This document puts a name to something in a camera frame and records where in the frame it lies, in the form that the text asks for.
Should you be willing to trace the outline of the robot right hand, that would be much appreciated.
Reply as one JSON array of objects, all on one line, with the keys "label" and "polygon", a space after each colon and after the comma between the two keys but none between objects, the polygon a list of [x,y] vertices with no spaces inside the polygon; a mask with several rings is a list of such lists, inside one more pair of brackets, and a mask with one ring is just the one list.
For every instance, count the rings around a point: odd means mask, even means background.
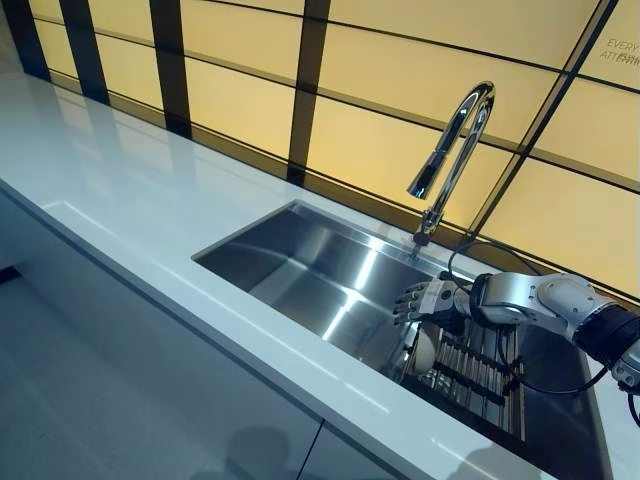
[{"label": "robot right hand", "polygon": [[395,325],[430,322],[456,332],[471,317],[469,294],[454,281],[434,278],[406,289],[396,298],[392,315]]}]

